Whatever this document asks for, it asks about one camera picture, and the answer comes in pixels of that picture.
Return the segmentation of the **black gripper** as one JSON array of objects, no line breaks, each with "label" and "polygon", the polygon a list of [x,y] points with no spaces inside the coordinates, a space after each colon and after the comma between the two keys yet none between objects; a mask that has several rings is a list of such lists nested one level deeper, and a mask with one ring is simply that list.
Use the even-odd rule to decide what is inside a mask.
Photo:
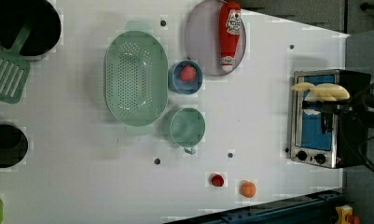
[{"label": "black gripper", "polygon": [[303,109],[319,110],[322,134],[331,132],[331,115],[356,119],[362,126],[374,129],[374,99],[362,99],[355,104],[346,102],[302,102]]}]

